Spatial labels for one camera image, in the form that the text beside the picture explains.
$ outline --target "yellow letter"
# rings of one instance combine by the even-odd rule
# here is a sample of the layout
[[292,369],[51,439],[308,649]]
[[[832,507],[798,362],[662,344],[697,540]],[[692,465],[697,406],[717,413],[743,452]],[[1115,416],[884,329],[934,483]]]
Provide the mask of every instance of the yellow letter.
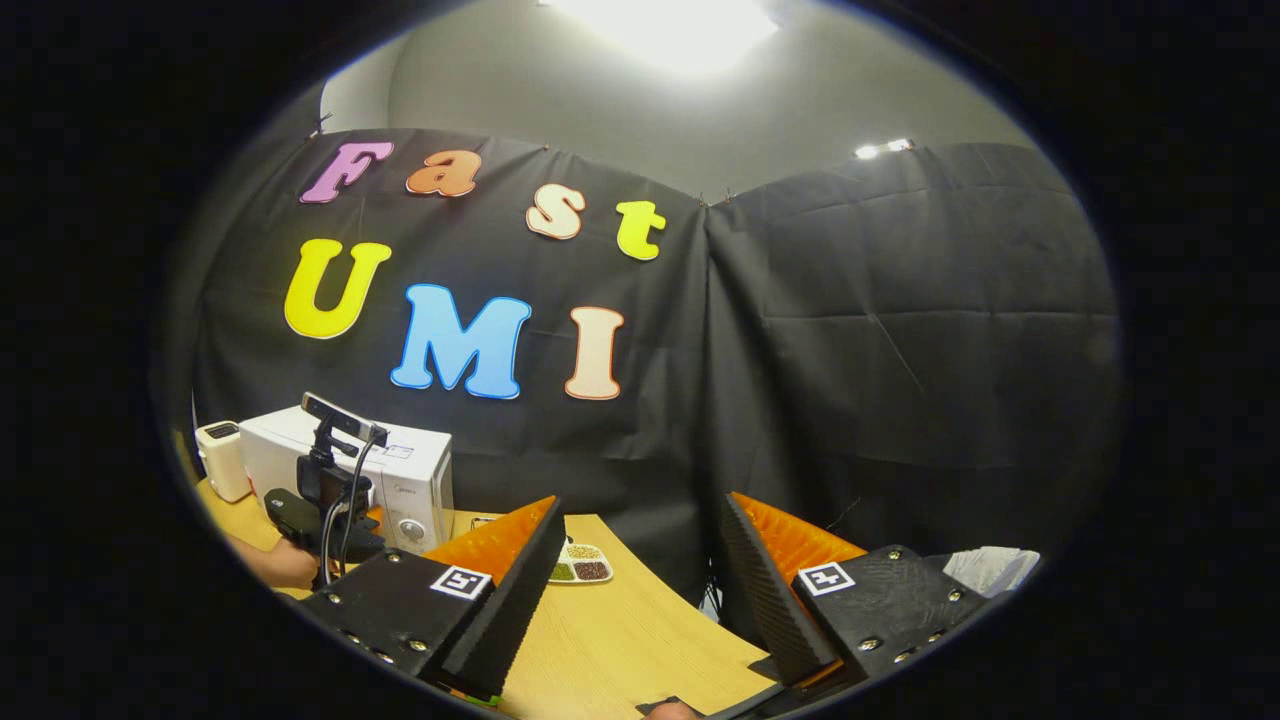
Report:
[[439,192],[445,197],[457,197],[471,192],[480,169],[480,156],[468,150],[445,150],[426,159],[426,167],[415,172],[404,181],[404,188],[419,195]]
[[525,223],[536,233],[568,240],[582,229],[582,219],[577,217],[582,210],[586,197],[581,192],[563,184],[544,184],[534,193],[534,206],[525,210]]
[[316,310],[315,297],[320,278],[324,277],[329,260],[342,252],[342,243],[337,240],[308,240],[302,243],[301,252],[302,260],[298,261],[289,292],[284,296],[284,322],[293,332],[305,337],[338,337],[356,324],[360,310],[365,306],[365,296],[369,295],[369,284],[374,281],[374,270],[392,256],[392,249],[376,242],[361,242],[351,249],[356,265],[347,277],[342,300],[333,310]]
[[622,392],[613,380],[613,333],[622,327],[622,314],[605,307],[575,307],[568,316],[577,323],[577,366],[564,392],[581,400],[613,400]]
[[622,224],[618,225],[618,250],[636,260],[653,260],[658,256],[658,246],[649,242],[649,228],[667,227],[667,218],[654,210],[657,205],[648,200],[618,202]]

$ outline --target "purple letter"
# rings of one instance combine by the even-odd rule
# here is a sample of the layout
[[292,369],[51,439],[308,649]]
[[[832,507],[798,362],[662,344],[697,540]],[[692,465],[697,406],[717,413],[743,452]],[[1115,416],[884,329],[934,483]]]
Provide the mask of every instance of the purple letter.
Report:
[[302,193],[301,200],[303,202],[329,202],[338,197],[339,181],[342,184],[351,184],[369,169],[369,164],[372,161],[369,155],[372,155],[375,160],[383,160],[394,149],[396,146],[390,142],[348,142],[343,145],[338,149],[338,156],[334,158],[333,163],[329,163],[329,168],[311,186],[311,190]]

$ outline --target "peach letter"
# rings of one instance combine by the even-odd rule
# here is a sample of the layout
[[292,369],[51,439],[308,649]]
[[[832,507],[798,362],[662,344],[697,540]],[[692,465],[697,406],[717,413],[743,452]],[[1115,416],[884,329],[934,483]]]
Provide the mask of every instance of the peach letter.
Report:
[[374,160],[384,160],[396,145],[390,142],[348,142],[338,147],[338,156],[329,163],[311,190],[302,193],[302,202],[329,202],[338,197],[338,183],[344,186],[360,179]]
[[568,240],[582,229],[582,219],[577,217],[582,210],[586,197],[581,192],[563,184],[544,184],[534,193],[534,206],[525,210],[525,223],[536,233]]
[[657,205],[648,200],[618,202],[622,224],[618,225],[618,250],[636,260],[653,260],[658,256],[658,246],[649,242],[649,228],[667,227],[667,218],[654,210]]
[[347,277],[342,300],[333,310],[317,310],[315,297],[320,278],[324,277],[329,260],[342,252],[342,243],[337,240],[308,240],[302,243],[301,252],[302,260],[298,261],[289,292],[284,296],[284,322],[303,337],[338,337],[356,324],[360,310],[365,306],[365,296],[369,295],[369,284],[374,282],[374,270],[392,256],[392,249],[376,242],[361,242],[351,249],[356,265]]
[[471,192],[480,169],[480,156],[467,150],[444,150],[425,160],[426,167],[415,172],[404,181],[404,188],[417,195],[439,192],[445,197],[457,197]]
[[613,333],[622,327],[622,314],[605,307],[575,307],[568,316],[577,323],[577,366],[564,392],[581,400],[613,400],[622,392],[613,380]]

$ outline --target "gray wall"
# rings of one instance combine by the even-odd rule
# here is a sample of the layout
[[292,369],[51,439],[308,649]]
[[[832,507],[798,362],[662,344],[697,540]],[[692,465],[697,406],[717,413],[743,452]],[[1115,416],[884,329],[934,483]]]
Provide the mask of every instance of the gray wall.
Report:
[[[381,119],[376,74],[348,70],[371,105],[326,129],[420,127],[549,142],[708,202],[837,165],[854,147],[1033,142],[965,79],[888,27],[808,0],[772,4],[782,29],[727,73],[681,77],[620,53],[534,0],[477,0],[403,38]],[[352,126],[353,122],[367,122]]]

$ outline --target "wooden table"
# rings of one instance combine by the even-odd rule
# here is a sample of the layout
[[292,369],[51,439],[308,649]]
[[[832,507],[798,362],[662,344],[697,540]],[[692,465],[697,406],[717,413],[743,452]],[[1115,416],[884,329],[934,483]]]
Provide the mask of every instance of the wooden table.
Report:
[[[253,496],[228,503],[207,486],[197,489],[223,530],[262,550],[275,544],[280,536]],[[495,516],[453,515],[451,537],[477,515]],[[675,694],[710,715],[773,685],[748,669],[768,653],[681,600],[598,515],[566,515],[564,530],[599,547],[613,579],[547,585],[498,710],[527,720],[637,720],[636,705]]]

